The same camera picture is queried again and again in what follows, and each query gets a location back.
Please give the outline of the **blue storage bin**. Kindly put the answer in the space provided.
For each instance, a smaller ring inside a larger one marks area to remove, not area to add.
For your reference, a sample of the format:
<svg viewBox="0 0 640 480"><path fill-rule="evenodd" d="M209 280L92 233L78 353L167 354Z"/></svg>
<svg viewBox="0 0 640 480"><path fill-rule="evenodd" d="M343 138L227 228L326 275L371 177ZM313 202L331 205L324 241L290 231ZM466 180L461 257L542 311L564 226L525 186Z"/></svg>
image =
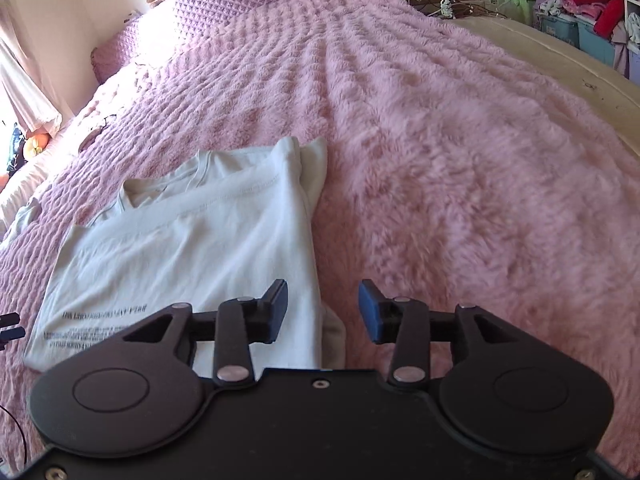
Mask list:
<svg viewBox="0 0 640 480"><path fill-rule="evenodd" d="M564 15L536 14L536 27L541 32L578 48L579 32L574 18Z"/></svg>

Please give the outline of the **pink curtain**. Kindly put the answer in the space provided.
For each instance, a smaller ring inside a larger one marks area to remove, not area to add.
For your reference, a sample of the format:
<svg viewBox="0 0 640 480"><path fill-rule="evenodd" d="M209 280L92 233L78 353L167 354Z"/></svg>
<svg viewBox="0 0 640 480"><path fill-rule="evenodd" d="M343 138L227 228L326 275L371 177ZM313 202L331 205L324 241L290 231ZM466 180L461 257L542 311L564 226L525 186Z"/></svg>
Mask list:
<svg viewBox="0 0 640 480"><path fill-rule="evenodd" d="M63 114L51 101L40 66L23 41L11 0L1 0L1 85L25 130L58 134Z"/></svg>

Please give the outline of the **orange plush toy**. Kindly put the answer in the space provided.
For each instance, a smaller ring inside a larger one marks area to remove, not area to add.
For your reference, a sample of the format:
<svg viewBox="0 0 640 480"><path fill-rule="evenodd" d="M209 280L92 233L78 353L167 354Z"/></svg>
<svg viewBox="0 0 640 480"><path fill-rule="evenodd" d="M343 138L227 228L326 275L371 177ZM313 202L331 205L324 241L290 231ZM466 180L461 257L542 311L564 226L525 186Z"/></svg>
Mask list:
<svg viewBox="0 0 640 480"><path fill-rule="evenodd" d="M50 140L51 137L47 133L34 133L26 139L22 151L26 162L40 155L47 148Z"/></svg>

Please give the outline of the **pink fluffy blanket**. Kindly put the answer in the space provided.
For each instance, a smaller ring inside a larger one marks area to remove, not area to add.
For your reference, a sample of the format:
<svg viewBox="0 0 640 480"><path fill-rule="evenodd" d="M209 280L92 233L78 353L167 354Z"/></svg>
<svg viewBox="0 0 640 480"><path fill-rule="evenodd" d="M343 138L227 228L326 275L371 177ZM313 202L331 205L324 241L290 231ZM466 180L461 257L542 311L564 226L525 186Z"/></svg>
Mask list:
<svg viewBox="0 0 640 480"><path fill-rule="evenodd" d="M583 99L402 0L282 0L120 70L73 129L40 218L1 254L1 307L35 322L67 230L128 178L199 150L326 140L314 215L323 301L351 366L385 365L357 284L474 301L601 373L601 453L639 470L639 161Z"/></svg>

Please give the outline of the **purple quilted headboard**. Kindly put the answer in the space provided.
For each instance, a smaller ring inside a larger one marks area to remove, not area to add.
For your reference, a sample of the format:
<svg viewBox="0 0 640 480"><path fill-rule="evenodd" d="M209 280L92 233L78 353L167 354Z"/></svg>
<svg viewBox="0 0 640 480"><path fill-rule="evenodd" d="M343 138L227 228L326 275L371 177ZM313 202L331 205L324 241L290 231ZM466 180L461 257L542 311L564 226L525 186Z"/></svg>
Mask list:
<svg viewBox="0 0 640 480"><path fill-rule="evenodd" d="M279 0L167 0L134 18L93 49L91 63L100 84L132 63L146 64L208 35L236 16Z"/></svg>

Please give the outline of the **cream mattress edge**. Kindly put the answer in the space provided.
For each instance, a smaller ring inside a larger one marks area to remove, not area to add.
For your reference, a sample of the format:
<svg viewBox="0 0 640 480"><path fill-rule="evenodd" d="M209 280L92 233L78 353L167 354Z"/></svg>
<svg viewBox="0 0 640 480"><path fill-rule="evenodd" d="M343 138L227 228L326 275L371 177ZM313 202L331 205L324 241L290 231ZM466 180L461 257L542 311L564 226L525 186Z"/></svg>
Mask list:
<svg viewBox="0 0 640 480"><path fill-rule="evenodd" d="M533 65L580 96L608 122L631 153L639 153L639 87L566 42L508 18L462 18L454 24Z"/></svg>

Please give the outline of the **white t-shirt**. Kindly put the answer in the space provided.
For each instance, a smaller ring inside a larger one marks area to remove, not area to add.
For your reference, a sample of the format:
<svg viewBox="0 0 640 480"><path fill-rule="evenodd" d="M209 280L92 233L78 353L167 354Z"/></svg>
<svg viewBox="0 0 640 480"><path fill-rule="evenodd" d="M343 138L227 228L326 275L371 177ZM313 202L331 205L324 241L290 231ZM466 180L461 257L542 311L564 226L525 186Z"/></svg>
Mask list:
<svg viewBox="0 0 640 480"><path fill-rule="evenodd" d="M340 368L346 330L320 297L311 219L328 170L326 141L201 152L157 179L130 179L73 226L26 346L43 372L176 302L209 312L259 297L278 278L288 310L255 370Z"/></svg>

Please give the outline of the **cream nightstand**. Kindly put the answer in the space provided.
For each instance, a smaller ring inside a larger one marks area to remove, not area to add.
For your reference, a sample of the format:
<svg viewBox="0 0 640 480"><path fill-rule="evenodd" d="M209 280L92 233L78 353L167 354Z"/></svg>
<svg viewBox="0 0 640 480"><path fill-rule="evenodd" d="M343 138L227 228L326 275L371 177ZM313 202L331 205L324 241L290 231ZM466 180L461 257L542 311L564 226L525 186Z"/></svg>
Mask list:
<svg viewBox="0 0 640 480"><path fill-rule="evenodd" d="M498 10L498 4L490 0L405 0L414 10L443 20L462 20L472 16L498 16L505 18Z"/></svg>

